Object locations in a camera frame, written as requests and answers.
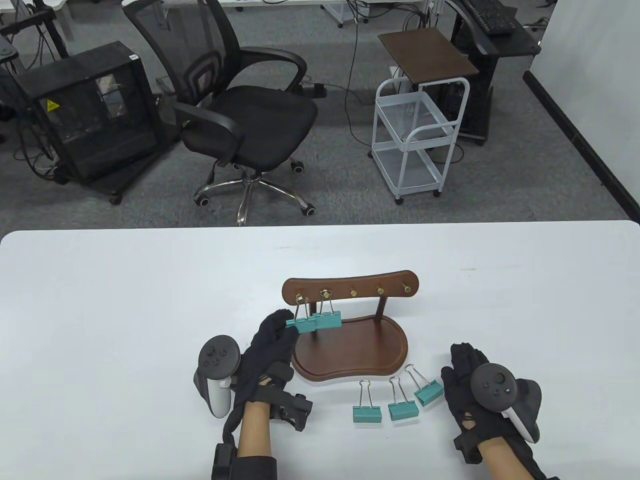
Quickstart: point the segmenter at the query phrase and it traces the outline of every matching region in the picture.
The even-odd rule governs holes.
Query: mesh chair back
[[[240,46],[217,0],[125,0],[122,9],[162,62],[177,100],[197,105],[227,88],[239,71]]]

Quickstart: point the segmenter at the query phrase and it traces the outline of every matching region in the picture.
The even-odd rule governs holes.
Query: gray carpet
[[[521,22],[536,20],[548,11],[534,8],[541,0],[505,3],[520,8]],[[121,40],[141,56],[149,78],[163,75],[153,52],[122,14],[119,2],[73,3],[72,12],[77,40],[70,50]],[[363,100],[372,100],[391,64],[377,35],[400,30],[405,15],[392,12],[359,27],[351,85]],[[337,29],[335,21],[315,6],[246,8],[242,13],[230,10],[228,16],[241,45],[293,51],[306,59],[313,80],[346,85],[355,39],[353,24]],[[449,34],[452,21],[447,12],[438,27]],[[34,38],[21,38],[18,45],[23,55],[29,49],[35,51]],[[295,204],[258,189],[249,225],[626,218],[522,81],[530,64],[531,58],[500,62],[489,141],[483,147],[460,143],[465,157],[452,165],[440,198],[411,195],[402,206],[394,203],[377,167],[367,158],[368,148],[349,135],[342,107],[344,91],[329,87],[328,97],[317,100],[316,125],[296,153],[306,164],[305,173],[295,175],[285,165],[269,176],[306,195],[317,214],[304,218]],[[282,87],[291,75],[288,66],[262,64],[244,72],[238,81]],[[369,141],[372,107],[350,98],[349,110],[355,134]],[[196,207],[191,198],[204,182],[211,160],[189,152],[182,144],[164,155],[122,204],[114,207],[77,185],[59,186],[36,178],[24,162],[12,158],[17,146],[13,125],[0,124],[0,132],[9,137],[0,146],[0,237],[27,229],[234,225],[241,190],[230,188],[216,195],[208,208]],[[454,158],[459,155],[456,149]],[[235,171],[229,168],[219,177],[235,177]]]

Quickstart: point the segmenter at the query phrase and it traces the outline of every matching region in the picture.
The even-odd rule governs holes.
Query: warning label
[[[47,100],[47,112],[54,111],[56,108],[60,108],[60,105],[51,100]]]

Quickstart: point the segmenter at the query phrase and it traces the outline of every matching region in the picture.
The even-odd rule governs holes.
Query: wooden hook rack
[[[323,291],[331,292],[331,300],[412,297],[419,286],[418,276],[410,270],[349,278],[290,278],[282,286],[282,298],[289,305],[296,305],[298,295],[305,299],[298,302],[301,304],[323,300]]]
[[[406,360],[408,342],[403,329],[383,315],[387,298],[412,297],[418,291],[417,275],[402,270],[381,275],[349,278],[290,278],[282,286],[289,305],[350,298],[379,298],[373,315],[343,319],[341,328],[300,335],[292,364],[304,378],[323,381],[347,376],[386,376],[397,372]]]

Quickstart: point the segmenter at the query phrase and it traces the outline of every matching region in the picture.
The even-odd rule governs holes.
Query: chair seat
[[[219,94],[209,109],[233,119],[244,131],[234,162],[270,172],[288,160],[305,139],[317,116],[316,104],[299,95],[259,86],[236,86]],[[229,144],[203,122],[191,125],[182,140],[192,152],[219,158]]]

